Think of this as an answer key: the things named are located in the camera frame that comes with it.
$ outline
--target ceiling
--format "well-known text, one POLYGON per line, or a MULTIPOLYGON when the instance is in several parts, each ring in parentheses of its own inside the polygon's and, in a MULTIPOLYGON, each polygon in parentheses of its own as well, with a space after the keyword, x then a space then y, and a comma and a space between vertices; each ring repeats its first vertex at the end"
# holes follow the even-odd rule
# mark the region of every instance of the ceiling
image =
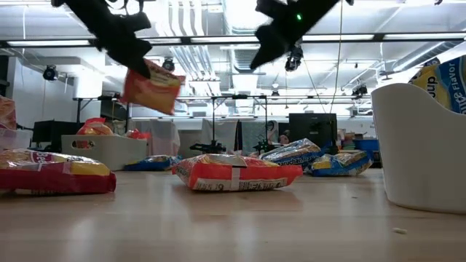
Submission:
MULTIPOLYGON (((66 8, 52 8, 48 5, 2 5, 0 0, 0 39, 72 39, 91 37, 87 29, 66 8)), ((157 0, 147 3, 145 12, 152 19, 153 27, 137 33, 138 36, 163 36, 158 33, 160 17, 163 11, 160 4, 167 2, 170 12, 167 19, 173 18, 173 8, 176 3, 179 8, 179 24, 182 27, 183 8, 189 3, 191 13, 191 26, 194 27, 193 5, 196 0, 157 0)), ((466 1, 448 1, 435 6, 434 0, 355 0, 350 7, 346 3, 337 4, 309 33, 399 33, 399 32, 448 32, 458 30, 457 25, 466 18, 466 1)), ((129 10, 137 7, 137 2, 130 2, 129 10)), ((256 0, 202 0, 202 30, 208 36, 217 36, 232 33, 232 28, 240 28, 246 33, 253 33, 261 23, 267 21, 262 14, 254 11, 256 0)), ((185 28, 182 34, 189 34, 185 28)), ((390 42, 390 43, 364 43, 364 44, 304 44, 304 63, 297 71, 286 73, 284 69, 285 58, 262 66, 254 73, 255 76, 243 78, 244 84, 235 81, 236 71, 232 67, 233 59, 239 54, 254 53, 255 50, 246 50, 243 53, 231 50, 226 45, 210 45, 207 47, 208 57, 212 63, 216 76, 220 80, 220 90, 223 92, 232 89, 263 89, 270 90, 273 83, 279 84, 279 89, 287 89, 286 94, 306 95, 316 92, 321 95, 337 95, 351 93, 350 89, 357 83, 365 83, 369 89, 383 85, 383 77, 377 76, 378 70, 383 69, 385 63, 399 60, 426 43, 422 42, 390 42)), ((153 47, 149 57, 173 56, 173 48, 153 47)), ((91 47, 61 48, 61 49, 27 49, 26 53, 41 57, 49 56, 78 56, 88 63, 99 56, 99 52, 91 47)), ((448 50, 440 55, 444 60, 454 58, 466 53, 464 44, 448 50)), ((176 64, 177 74, 185 74, 179 64, 176 64)), ((120 65, 107 63, 100 68, 108 76, 104 89, 120 91, 124 81, 126 69, 120 65)), ((399 81, 407 81, 410 74, 398 74, 399 81)))

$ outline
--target white bin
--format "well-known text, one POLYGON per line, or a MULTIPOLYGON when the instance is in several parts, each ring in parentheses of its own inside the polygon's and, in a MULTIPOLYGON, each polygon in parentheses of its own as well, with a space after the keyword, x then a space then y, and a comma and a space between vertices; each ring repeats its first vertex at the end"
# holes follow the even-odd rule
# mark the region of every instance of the white bin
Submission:
POLYGON ((28 148, 32 132, 0 128, 0 151, 4 149, 28 148))
POLYGON ((62 135, 62 153, 84 156, 105 164, 110 170, 122 170, 126 164, 147 157, 147 141, 118 135, 62 135), (92 148, 76 148, 73 142, 92 141, 92 148))

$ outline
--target wall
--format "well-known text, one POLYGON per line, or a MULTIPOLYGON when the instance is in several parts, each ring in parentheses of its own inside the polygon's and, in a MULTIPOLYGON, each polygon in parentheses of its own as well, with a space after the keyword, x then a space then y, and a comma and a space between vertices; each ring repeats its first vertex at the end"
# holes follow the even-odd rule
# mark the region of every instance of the wall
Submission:
POLYGON ((73 86, 45 81, 42 72, 23 66, 16 57, 9 59, 8 81, 7 96, 16 102, 18 124, 32 128, 37 121, 76 121, 73 86))

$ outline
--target table surface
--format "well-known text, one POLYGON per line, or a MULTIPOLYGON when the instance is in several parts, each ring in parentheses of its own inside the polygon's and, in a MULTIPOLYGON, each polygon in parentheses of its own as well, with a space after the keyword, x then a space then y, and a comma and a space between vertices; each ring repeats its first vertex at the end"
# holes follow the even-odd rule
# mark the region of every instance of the table surface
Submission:
POLYGON ((117 178, 114 194, 1 198, 0 261, 466 261, 466 217, 390 204, 381 170, 221 194, 117 178))

